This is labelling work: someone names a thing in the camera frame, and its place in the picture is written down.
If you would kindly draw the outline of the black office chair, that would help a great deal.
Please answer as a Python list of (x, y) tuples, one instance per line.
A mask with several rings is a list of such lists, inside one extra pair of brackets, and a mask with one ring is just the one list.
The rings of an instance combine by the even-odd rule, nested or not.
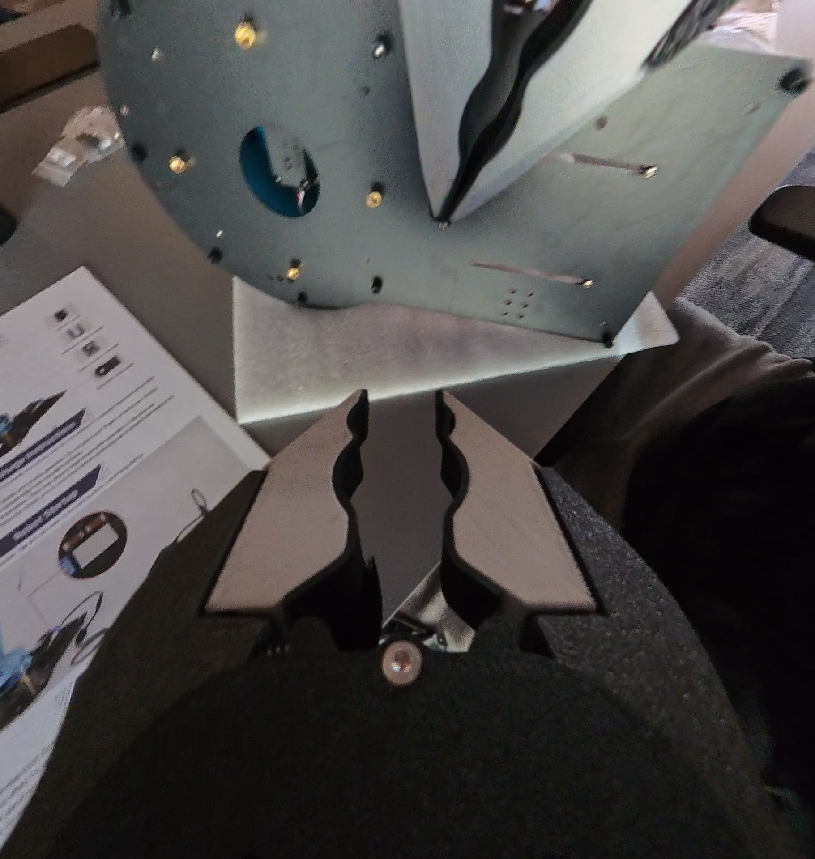
[(773, 191), (748, 222), (750, 232), (815, 263), (815, 187)]

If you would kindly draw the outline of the person's grey pants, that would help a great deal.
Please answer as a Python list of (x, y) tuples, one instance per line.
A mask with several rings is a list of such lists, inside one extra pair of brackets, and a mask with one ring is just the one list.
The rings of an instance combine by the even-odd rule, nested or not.
[(692, 302), (679, 298), (666, 313), (678, 340), (622, 358), (536, 456), (617, 529), (644, 453), (735, 395), (815, 382), (815, 359), (782, 355)]

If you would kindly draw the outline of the printed instruction manual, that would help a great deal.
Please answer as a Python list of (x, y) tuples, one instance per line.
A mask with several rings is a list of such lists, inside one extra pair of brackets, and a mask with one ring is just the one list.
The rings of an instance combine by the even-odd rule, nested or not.
[(0, 317), (0, 851), (158, 555), (269, 459), (87, 269)]

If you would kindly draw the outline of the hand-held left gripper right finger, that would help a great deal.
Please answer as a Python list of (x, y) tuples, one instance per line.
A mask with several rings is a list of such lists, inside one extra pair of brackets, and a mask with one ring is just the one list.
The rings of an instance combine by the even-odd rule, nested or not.
[(594, 613), (596, 598), (533, 460), (458, 401), (435, 396), (441, 584), (457, 613)]

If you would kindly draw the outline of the clear bag with white parts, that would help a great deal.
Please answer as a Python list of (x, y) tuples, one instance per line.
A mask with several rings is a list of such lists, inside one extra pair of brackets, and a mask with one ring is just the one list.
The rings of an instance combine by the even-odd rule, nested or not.
[(105, 160), (123, 146), (115, 113), (107, 106), (87, 106), (68, 120), (32, 176), (64, 187), (82, 167)]

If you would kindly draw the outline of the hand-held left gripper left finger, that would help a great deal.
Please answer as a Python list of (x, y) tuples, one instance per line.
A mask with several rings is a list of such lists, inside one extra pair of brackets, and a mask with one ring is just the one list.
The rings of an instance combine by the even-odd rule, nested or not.
[(211, 613), (356, 607), (366, 580), (352, 499), (363, 481), (368, 392), (353, 392), (270, 462), (208, 596)]

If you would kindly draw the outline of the white foam sheet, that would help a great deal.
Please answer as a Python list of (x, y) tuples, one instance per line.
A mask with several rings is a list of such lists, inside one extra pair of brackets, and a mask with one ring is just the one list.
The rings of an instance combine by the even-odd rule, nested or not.
[(372, 303), (314, 309), (232, 280), (240, 424), (325, 411), (358, 389), (387, 400), (668, 347), (679, 333), (654, 294), (613, 344)]

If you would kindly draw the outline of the person's black clothing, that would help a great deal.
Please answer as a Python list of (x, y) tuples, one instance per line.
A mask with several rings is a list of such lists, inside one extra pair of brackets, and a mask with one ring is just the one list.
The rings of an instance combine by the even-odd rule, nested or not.
[(741, 648), (778, 786), (815, 816), (815, 374), (739, 392), (647, 448), (623, 534), (707, 647)]

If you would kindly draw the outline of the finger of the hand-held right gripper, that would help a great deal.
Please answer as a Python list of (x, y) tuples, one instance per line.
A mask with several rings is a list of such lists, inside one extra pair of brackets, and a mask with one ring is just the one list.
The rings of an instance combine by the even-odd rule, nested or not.
[(497, 156), (509, 62), (504, 2), (401, 1), (404, 58), (424, 187), (436, 221), (467, 217), (478, 175)]
[(497, 42), (461, 114), (444, 220), (460, 220), (520, 179), (630, 90), (689, 2), (494, 3)]

